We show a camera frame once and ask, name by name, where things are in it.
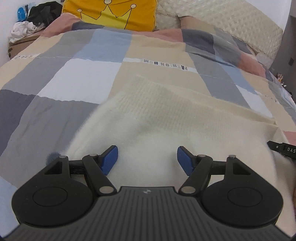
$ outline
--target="crown print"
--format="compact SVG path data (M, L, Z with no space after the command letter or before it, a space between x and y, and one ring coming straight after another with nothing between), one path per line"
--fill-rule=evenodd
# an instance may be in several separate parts
M112 0L105 0L104 3L107 4L105 9L101 11L101 16L99 16L97 19L92 18L82 12L82 9L78 9L77 11L81 14L81 19L84 22L87 23L94 23L99 25L104 25L108 27L113 28L121 28L124 29L126 27L126 24L128 22L128 18L131 14L131 10L136 7L135 4L131 5L131 8L122 16L116 17L110 7L109 4L112 2Z

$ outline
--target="patchwork duvet cover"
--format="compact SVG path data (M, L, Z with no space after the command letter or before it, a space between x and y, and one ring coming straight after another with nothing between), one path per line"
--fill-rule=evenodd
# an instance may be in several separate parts
M244 42L222 32L135 32L75 17L61 27L64 17L0 68L1 236L18 225L10 204L16 189L134 76L273 118L296 145L295 103Z

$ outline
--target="fuzzy white garment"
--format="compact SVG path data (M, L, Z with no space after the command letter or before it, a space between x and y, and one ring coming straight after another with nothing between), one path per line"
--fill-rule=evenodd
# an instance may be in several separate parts
M281 192L284 207L277 225L292 236L296 232L292 203L295 166L271 152L266 145L269 140L287 142L273 119L138 77L94 111L64 154L77 160L117 145L118 160L108 175L117 189L174 186L177 190L187 179L176 157L179 146L214 160L235 154ZM211 183L221 178L212 176Z
M17 22L13 25L11 30L11 36L9 37L9 42L15 43L16 41L38 32L45 27L44 23L42 23L39 27L35 26L32 22L24 21Z

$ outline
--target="bedspread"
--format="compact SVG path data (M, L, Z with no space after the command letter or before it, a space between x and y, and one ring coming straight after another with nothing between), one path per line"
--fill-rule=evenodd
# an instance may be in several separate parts
M250 109L296 144L292 98L228 34L134 32L79 20L53 32L49 26L0 68L2 236L17 225L10 207L14 191L67 149L90 114L136 75Z

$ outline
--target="orange pillow with crown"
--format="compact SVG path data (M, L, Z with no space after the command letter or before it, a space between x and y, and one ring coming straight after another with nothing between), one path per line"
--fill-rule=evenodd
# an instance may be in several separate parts
M62 12L87 23L134 31L153 31L156 0L66 0Z

